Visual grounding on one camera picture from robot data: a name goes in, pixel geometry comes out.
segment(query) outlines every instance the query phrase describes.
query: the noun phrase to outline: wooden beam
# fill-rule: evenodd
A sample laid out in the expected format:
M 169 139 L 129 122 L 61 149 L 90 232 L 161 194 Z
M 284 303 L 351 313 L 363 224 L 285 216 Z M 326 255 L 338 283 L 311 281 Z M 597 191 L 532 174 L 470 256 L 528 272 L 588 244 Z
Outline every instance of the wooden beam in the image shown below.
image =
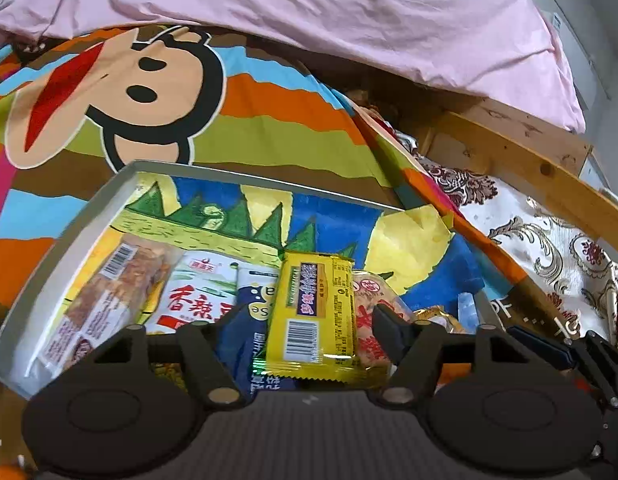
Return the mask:
M 604 238 L 618 251 L 618 206 L 565 168 L 453 112 L 443 114 L 434 129 L 436 138 L 429 152 L 432 160 L 466 168 L 472 154 L 488 158 L 487 173 L 532 196 L 588 236 Z M 457 141 L 455 146 L 444 142 L 446 136 Z
M 421 136 L 422 129 L 442 114 L 454 112 L 541 153 L 575 176 L 592 148 L 583 136 L 493 99 L 423 87 L 387 73 L 375 75 L 372 81 L 372 97 L 397 106 L 398 129 L 412 136 Z
M 436 131 L 433 128 L 429 127 L 426 129 L 426 133 L 424 137 L 422 138 L 422 140 L 418 140 L 418 145 L 419 145 L 418 151 L 420 152 L 420 155 L 426 156 L 426 154 L 428 153 L 428 150 L 431 149 L 431 144 L 433 143 L 433 138 L 435 136 L 436 136 Z

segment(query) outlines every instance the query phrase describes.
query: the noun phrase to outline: floral patterned fabric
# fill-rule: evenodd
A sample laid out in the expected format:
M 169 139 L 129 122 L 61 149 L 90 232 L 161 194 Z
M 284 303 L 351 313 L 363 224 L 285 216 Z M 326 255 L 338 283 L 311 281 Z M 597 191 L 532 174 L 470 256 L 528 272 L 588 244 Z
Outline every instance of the floral patterned fabric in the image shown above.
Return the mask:
M 426 158 L 420 163 L 464 217 L 545 291 L 571 335 L 595 330 L 618 347 L 618 264 L 595 240 L 498 178 Z M 505 301 L 493 302 L 494 307 L 506 308 Z

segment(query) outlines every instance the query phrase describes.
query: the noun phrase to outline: black monkey eye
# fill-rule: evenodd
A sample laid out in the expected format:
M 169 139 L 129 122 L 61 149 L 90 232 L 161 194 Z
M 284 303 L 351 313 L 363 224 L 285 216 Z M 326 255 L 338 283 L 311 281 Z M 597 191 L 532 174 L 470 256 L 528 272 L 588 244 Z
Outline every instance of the black monkey eye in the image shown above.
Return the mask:
M 142 85 L 129 86 L 126 94 L 138 103 L 153 103 L 158 98 L 156 92 Z
M 166 67 L 167 62 L 161 59 L 153 59 L 153 57 L 141 57 L 138 61 L 140 70 L 145 72 L 155 72 L 156 70 L 162 70 Z

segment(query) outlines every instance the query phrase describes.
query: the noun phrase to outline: white wall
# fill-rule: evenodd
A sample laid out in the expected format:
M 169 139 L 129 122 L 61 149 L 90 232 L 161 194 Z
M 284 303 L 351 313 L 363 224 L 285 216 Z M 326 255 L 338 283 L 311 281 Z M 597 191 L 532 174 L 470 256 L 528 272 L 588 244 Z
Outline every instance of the white wall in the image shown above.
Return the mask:
M 593 103 L 585 107 L 581 100 L 581 106 L 586 121 L 586 138 L 589 142 L 595 142 L 607 103 L 605 88 L 608 87 L 615 62 L 614 51 L 604 27 L 589 0 L 533 1 L 540 10 L 556 12 L 562 20 L 562 29 L 571 32 L 568 38 L 566 34 L 561 34 L 561 39 L 576 85 L 592 85 L 594 89 L 588 93 L 595 96 Z
M 609 93 L 612 99 L 602 111 L 595 147 L 610 188 L 618 194 L 618 61 L 614 64 Z

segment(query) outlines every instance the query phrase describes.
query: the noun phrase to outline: food packaging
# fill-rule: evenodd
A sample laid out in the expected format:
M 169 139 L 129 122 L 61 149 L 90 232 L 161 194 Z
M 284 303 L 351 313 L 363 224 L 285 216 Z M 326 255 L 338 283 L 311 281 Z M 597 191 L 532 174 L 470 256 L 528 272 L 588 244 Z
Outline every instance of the food packaging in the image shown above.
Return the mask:
M 262 374 L 253 366 L 254 359 L 265 347 L 279 272 L 272 267 L 240 264 L 236 300 L 236 308 L 240 311 L 222 330 L 215 348 L 220 361 L 248 397 L 258 390 L 295 388 L 294 380 Z
M 195 320 L 213 323 L 235 305 L 237 258 L 186 251 L 171 272 L 160 301 L 144 323 L 148 333 L 174 333 Z
M 182 250 L 125 234 L 69 304 L 36 360 L 57 377 L 133 323 Z
M 266 373 L 352 383 L 357 356 L 353 261 L 335 254 L 284 254 L 266 342 Z
M 374 307 L 386 305 L 407 322 L 411 321 L 412 311 L 380 276 L 372 272 L 355 270 L 353 291 L 360 362 L 367 369 L 380 367 L 388 370 L 391 362 L 372 332 Z
M 464 334 L 466 330 L 451 314 L 447 314 L 441 306 L 431 306 L 416 310 L 412 315 L 412 320 L 426 319 L 433 323 L 442 325 L 449 334 Z

